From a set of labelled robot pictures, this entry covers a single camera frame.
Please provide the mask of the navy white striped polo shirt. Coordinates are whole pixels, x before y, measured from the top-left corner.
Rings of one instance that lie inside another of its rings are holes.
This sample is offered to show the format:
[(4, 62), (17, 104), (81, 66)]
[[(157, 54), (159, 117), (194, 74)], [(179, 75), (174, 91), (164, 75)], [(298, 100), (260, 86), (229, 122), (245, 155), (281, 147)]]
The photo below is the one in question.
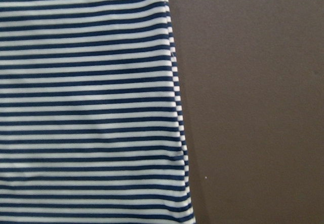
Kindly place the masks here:
[(168, 0), (1, 0), (1, 223), (195, 223)]

